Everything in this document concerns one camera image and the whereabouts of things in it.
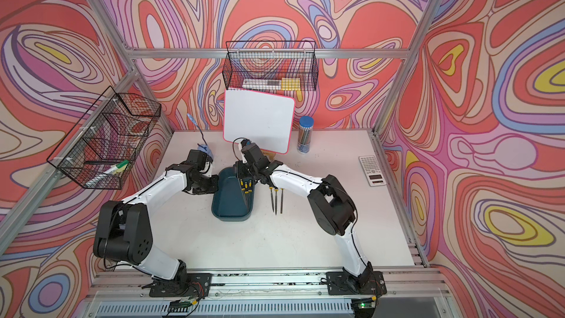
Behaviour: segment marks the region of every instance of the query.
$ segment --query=blue brush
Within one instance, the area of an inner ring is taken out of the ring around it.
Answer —
[[[198,150],[206,152],[208,154],[208,156],[210,157],[210,159],[213,160],[214,155],[212,154],[212,150],[210,150],[210,147],[208,146],[208,143],[206,142],[206,139],[204,138],[204,133],[200,129],[200,126],[198,125],[198,123],[196,123],[196,120],[194,119],[194,117],[190,113],[187,113],[187,116],[188,116],[188,119],[190,119],[190,121],[198,128],[198,130],[200,130],[200,134],[202,135],[202,140],[204,140],[204,145],[198,144]]]

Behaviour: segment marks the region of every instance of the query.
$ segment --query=blue cap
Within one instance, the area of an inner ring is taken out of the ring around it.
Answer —
[[[314,126],[314,118],[309,116],[300,117],[300,126],[303,128],[312,128]]]

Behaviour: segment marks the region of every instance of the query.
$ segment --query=teal plastic tray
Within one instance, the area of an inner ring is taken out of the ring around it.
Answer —
[[[233,167],[226,167],[218,174],[218,190],[214,193],[212,200],[212,214],[222,221],[245,221],[251,215],[253,209],[253,196],[255,186],[252,184],[249,204],[246,205],[241,185]]]

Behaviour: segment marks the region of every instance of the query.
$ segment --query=vent grille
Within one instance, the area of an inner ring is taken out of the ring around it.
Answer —
[[[96,317],[161,317],[168,302],[101,302]],[[174,309],[169,316],[185,316],[188,308]],[[350,299],[202,300],[192,314],[208,316],[250,314],[352,314]]]

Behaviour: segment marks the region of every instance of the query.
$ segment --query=white table surface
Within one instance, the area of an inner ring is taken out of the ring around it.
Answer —
[[[222,132],[204,135],[214,153],[214,173],[232,166],[236,161],[232,145],[222,138]],[[276,159],[302,173],[337,177],[359,212],[355,225],[358,246],[372,265],[413,265],[387,187],[370,187],[359,164],[359,156],[374,154],[367,131],[314,131],[310,152],[305,155],[296,151],[297,137],[293,132],[289,152],[277,154]],[[186,160],[197,143],[202,143],[199,132],[175,132],[157,176],[165,167]],[[211,206],[211,194],[176,194],[151,218],[154,243],[193,269],[343,265],[333,236],[320,228],[306,198],[285,191],[283,214],[275,215],[268,186],[258,183],[251,216],[246,221],[220,221],[212,214]]]

